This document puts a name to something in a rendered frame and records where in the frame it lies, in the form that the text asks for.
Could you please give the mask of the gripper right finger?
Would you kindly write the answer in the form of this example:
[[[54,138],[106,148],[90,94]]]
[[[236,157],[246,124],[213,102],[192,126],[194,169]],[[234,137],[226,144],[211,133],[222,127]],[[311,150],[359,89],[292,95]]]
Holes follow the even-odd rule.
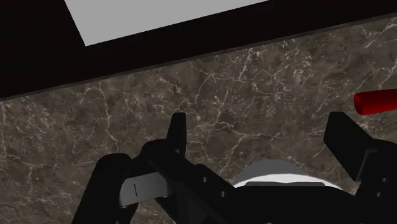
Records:
[[[357,224],[397,224],[397,143],[372,138],[343,112],[331,112],[323,141],[350,178]]]

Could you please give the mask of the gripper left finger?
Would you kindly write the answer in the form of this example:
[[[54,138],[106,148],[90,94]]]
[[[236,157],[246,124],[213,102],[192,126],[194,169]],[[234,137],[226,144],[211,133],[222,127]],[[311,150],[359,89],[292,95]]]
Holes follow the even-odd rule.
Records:
[[[174,113],[167,137],[144,144],[136,158],[125,153],[101,157],[94,167],[72,224],[128,224],[137,202],[124,206],[124,182],[137,174],[159,174],[167,196],[155,200],[175,224],[240,224],[236,189],[204,165],[185,159],[186,115]]]

